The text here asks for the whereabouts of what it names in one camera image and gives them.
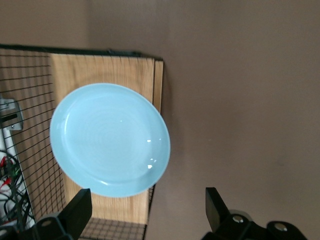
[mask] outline ceramic plate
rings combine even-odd
[[[53,154],[82,188],[128,197],[154,185],[170,156],[170,138],[156,108],[135,91],[90,84],[67,95],[50,123]]]

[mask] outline metal grid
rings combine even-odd
[[[0,94],[14,99],[23,114],[23,130],[12,131],[35,220],[59,212],[66,204],[63,173],[49,139],[55,109],[50,57],[44,48],[5,49],[0,46]],[[149,207],[154,187],[149,190]],[[92,218],[81,238],[99,240],[142,240],[147,225]]]

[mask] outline screw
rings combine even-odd
[[[274,227],[276,229],[278,229],[279,231],[281,231],[281,232],[288,231],[287,227],[285,225],[283,225],[282,223],[280,223],[280,222],[277,222],[276,224],[274,224]]]
[[[239,216],[239,215],[233,216],[232,219],[233,219],[233,221],[235,221],[235,222],[238,223],[238,224],[241,224],[241,223],[244,222],[243,218],[242,218],[241,216]]]
[[[41,224],[41,226],[46,227],[46,226],[49,226],[50,224],[51,224],[51,220],[46,220]]]
[[[6,229],[0,230],[0,236],[5,235],[6,233],[7,233],[7,230],[6,230]]]

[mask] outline wooden board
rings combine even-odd
[[[154,88],[153,88],[153,105],[161,111],[162,79],[163,79],[164,62],[155,61],[154,63]]]
[[[160,69],[159,65],[155,67],[153,58],[51,54],[50,59],[57,104],[73,90],[93,83],[114,83],[128,87],[152,103],[155,99],[155,69],[157,69],[157,92],[159,93]],[[160,110],[161,99],[159,101],[158,97],[159,94],[156,98],[157,109]],[[67,202],[80,189],[80,186],[66,175],[64,176],[64,191]],[[146,224],[148,210],[148,190],[124,198],[110,198],[92,194],[93,218]]]

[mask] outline wall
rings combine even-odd
[[[172,153],[147,240],[200,239],[205,187],[320,239],[319,1],[0,1],[0,42],[165,61]]]

